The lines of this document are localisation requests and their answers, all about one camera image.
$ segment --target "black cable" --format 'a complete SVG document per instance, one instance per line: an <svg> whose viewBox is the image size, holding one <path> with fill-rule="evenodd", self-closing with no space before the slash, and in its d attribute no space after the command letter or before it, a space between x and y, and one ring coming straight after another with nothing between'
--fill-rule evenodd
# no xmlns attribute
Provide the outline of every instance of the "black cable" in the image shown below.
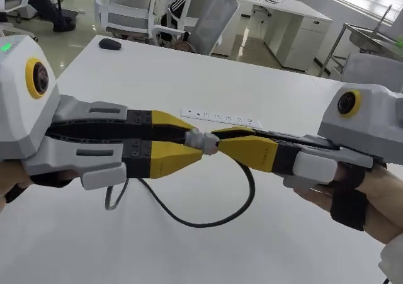
<svg viewBox="0 0 403 284"><path fill-rule="evenodd" d="M249 183L249 196L246 199L243 206L240 209L238 209L235 213L233 213L232 215L230 215L227 218L224 218L222 220L215 221L215 222L209 222L209 223L200 223L199 224L199 223L192 223L192 222L188 222L183 219L180 219L175 214L173 214L170 211L170 209L168 209L168 207L158 198L156 193L152 190L152 188L149 186L149 184L144 179L142 179L142 178L138 178L138 179L149 190L151 195L154 197L155 200L157 200L157 202L165 210L165 212L167 212L167 214L170 215L175 221L178 221L179 223L182 223L183 225L186 225L188 227L194 227L196 229L204 229L206 227L220 226L220 225L226 224L226 223L234 220L235 218L242 215L252 204L252 201L253 201L253 198L254 198L255 192L256 192L256 187L255 187L252 172L247 166L243 165L242 163L240 163L238 161L236 161L236 163L238 163L238 165L241 167L241 169L244 171L244 173L246 175L247 182Z"/></svg>

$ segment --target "black pants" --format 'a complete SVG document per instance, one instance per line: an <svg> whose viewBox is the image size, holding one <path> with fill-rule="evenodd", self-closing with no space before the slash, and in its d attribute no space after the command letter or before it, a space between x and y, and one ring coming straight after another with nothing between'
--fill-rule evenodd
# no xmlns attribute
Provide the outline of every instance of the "black pants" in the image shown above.
<svg viewBox="0 0 403 284"><path fill-rule="evenodd" d="M65 19L59 10L53 6L50 0L28 0L28 4L34 7L47 20L55 25L64 25Z"/></svg>

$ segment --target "white table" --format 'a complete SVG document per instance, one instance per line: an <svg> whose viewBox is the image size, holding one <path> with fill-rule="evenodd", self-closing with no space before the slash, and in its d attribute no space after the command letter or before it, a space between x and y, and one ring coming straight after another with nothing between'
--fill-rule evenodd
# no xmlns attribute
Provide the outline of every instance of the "white table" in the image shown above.
<svg viewBox="0 0 403 284"><path fill-rule="evenodd" d="M257 5L257 6L261 6L266 9L269 9L270 11L273 11L273 10L278 11L279 13L286 14L287 16L292 15L293 16L291 19L292 21L305 20L304 24L308 21L309 22L319 21L320 25L326 26L325 30L322 31L324 33L326 33L327 29L329 28L329 24L332 21L330 18L323 15L322 13L314 10L310 6L304 4L303 2L296 1L296 0L284 0L282 3L278 3L278 4L273 4L270 2L266 2L264 0L238 0L238 1L241 5L242 4L253 4L253 5ZM239 20L241 18L241 9L242 8L239 8L238 12L231 19L231 22L229 23L228 27L224 30L224 32L222 34L222 43L220 46L217 46L214 49L214 51L213 51L214 53L227 55L227 56L231 54L232 47L234 46L234 40L235 40L235 37L237 34L237 28L239 26ZM306 24L304 25L305 28L315 29L314 27L310 27L310 25L308 23L306 23ZM321 43L321 40L319 40L319 43L317 44L317 48L314 52L314 55L317 52L317 49L319 49L320 43Z"/></svg>
<svg viewBox="0 0 403 284"><path fill-rule="evenodd" d="M179 116L183 106L258 118L265 130L315 134L339 82L214 57L95 37L58 79L86 101ZM173 67L182 75L169 75ZM203 131L227 125L186 120ZM77 180L32 186L0 214L0 282L7 284L381 283L382 246L253 171L256 198L233 222L190 229L172 220L136 180L120 206L103 210L105 189ZM149 180L173 212L221 219L247 197L242 171L223 154Z"/></svg>

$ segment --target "sneaker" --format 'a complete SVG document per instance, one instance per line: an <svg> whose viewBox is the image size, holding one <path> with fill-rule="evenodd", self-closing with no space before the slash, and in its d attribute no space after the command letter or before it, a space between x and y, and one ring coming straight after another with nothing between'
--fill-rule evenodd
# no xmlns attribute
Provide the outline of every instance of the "sneaker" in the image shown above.
<svg viewBox="0 0 403 284"><path fill-rule="evenodd" d="M76 29L76 24L71 21L66 21L64 25L53 25L54 32L68 32Z"/></svg>

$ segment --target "black mouse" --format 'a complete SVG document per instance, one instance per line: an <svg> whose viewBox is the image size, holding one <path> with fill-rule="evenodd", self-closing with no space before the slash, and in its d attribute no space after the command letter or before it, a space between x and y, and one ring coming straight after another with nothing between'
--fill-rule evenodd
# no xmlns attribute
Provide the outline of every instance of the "black mouse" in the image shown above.
<svg viewBox="0 0 403 284"><path fill-rule="evenodd" d="M122 44L120 42L117 42L116 40L111 40L110 38L103 38L99 41L98 45L102 49L107 50L120 50L120 48L122 47Z"/></svg>

